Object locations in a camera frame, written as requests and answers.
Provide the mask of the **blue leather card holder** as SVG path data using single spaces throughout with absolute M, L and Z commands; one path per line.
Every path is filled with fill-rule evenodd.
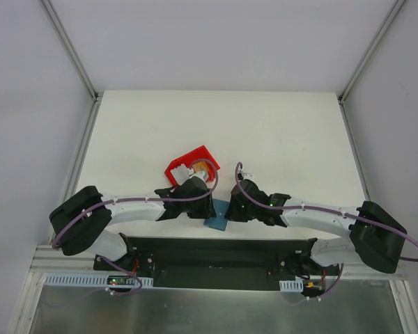
M 225 200 L 214 199 L 213 206 L 216 216 L 206 219 L 203 225 L 207 228 L 224 232 L 228 223 L 228 220 L 224 216 L 229 208 L 229 202 Z

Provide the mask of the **red plastic bin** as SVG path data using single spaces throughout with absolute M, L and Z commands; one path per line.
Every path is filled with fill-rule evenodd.
M 171 174 L 171 170 L 182 165 L 185 165 L 189 169 L 193 169 L 192 164 L 198 161 L 206 161 L 208 163 L 208 165 L 210 166 L 210 172 L 207 182 L 214 181 L 215 171 L 218 171 L 220 169 L 220 166 L 216 162 L 215 158 L 211 155 L 207 147 L 204 145 L 201 145 L 198 148 L 172 160 L 167 166 L 164 174 L 167 177 L 168 181 L 171 183 L 171 185 L 182 184 L 183 182 L 177 183 L 177 181 L 175 181 L 173 175 Z

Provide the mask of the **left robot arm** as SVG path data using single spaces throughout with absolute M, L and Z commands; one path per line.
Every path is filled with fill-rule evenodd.
M 200 177 L 156 189 L 144 197 L 105 197 L 95 186 L 86 186 L 49 215 L 55 232 L 52 247 L 65 256 L 93 253 L 119 271 L 134 273 L 137 255 L 128 237 L 122 232 L 110 232 L 107 227 L 133 221 L 172 220 L 181 214 L 190 219 L 216 217 L 212 190 Z

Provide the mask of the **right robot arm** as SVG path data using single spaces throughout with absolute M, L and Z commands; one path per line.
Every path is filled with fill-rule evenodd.
M 288 194 L 268 195 L 251 180 L 233 187 L 225 217 L 333 234 L 332 239 L 313 239 L 311 250 L 300 256 L 301 270 L 311 275 L 333 264 L 359 262 L 382 273 L 394 273 L 405 243 L 401 235 L 407 232 L 374 202 L 365 201 L 359 207 L 321 207 Z

